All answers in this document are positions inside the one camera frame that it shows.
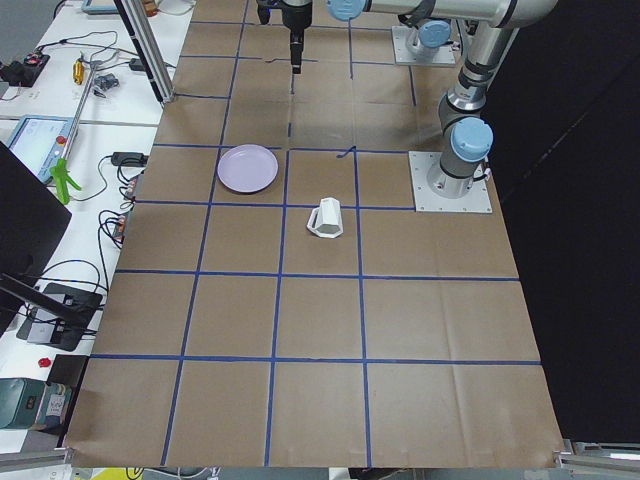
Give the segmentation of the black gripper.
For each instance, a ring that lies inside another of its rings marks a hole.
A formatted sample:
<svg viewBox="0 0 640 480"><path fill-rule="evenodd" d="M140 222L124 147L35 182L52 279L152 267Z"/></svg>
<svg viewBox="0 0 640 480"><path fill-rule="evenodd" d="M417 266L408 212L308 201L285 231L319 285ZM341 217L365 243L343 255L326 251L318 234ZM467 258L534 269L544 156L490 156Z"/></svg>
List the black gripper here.
<svg viewBox="0 0 640 480"><path fill-rule="evenodd" d="M292 73L300 74L304 51L304 31L312 24L311 0L257 0L261 25L270 22L271 11L280 10L282 23L290 30L290 63Z"/></svg>

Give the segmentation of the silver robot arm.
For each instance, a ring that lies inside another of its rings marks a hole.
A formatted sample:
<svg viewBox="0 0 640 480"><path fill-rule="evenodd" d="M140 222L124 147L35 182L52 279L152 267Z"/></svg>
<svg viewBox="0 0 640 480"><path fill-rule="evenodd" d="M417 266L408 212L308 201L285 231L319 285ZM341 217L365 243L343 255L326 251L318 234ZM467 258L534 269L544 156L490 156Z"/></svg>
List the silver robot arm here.
<svg viewBox="0 0 640 480"><path fill-rule="evenodd" d="M490 126L479 118L486 93L516 30L547 16L554 1L328 1L329 14L349 22L363 13L393 14L417 31L421 43L439 47L448 39L450 20L476 21L478 27L455 84L443 95L438 115L445 140L438 162L427 174L429 188L443 198L465 196L479 180L475 171L493 143Z"/></svg>
<svg viewBox="0 0 640 480"><path fill-rule="evenodd" d="M441 47L450 42L451 34L450 20L423 20L410 28L405 46L414 55L434 55Z"/></svg>

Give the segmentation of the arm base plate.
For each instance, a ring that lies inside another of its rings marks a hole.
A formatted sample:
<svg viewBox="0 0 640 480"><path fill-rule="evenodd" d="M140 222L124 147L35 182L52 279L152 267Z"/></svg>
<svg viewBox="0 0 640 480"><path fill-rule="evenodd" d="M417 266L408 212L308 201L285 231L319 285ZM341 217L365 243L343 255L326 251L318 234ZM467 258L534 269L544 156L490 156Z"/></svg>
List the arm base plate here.
<svg viewBox="0 0 640 480"><path fill-rule="evenodd" d="M410 151L408 156L416 212L493 212L481 165L471 177L457 179L447 175L441 168L440 152Z"/></svg>
<svg viewBox="0 0 640 480"><path fill-rule="evenodd" d="M396 65L453 67L456 64L456 55L451 45L426 47L420 42L415 28L393 26L391 36Z"/></svg>

